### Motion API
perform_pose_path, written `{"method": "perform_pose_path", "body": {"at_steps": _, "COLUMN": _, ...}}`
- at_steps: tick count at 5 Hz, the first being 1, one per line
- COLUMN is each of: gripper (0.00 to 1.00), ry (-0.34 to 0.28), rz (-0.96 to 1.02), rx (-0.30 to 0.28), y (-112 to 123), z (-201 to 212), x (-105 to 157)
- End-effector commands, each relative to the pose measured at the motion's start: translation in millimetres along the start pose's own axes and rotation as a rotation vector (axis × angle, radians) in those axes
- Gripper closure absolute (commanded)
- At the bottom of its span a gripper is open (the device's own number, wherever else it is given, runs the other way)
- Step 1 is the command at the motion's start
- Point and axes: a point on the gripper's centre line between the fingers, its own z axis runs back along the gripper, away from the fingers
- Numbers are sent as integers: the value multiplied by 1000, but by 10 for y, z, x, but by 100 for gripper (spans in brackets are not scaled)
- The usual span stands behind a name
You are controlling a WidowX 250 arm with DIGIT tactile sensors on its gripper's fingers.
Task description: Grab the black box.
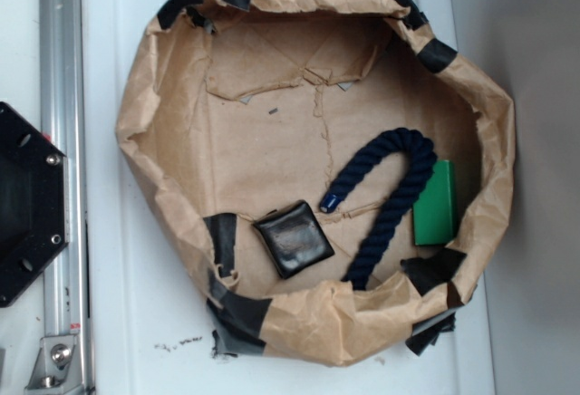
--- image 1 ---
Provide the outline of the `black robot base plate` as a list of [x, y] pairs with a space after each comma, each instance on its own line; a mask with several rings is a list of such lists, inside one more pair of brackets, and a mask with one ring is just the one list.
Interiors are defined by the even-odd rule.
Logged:
[[1, 103], [1, 306], [7, 308], [68, 242], [66, 156]]

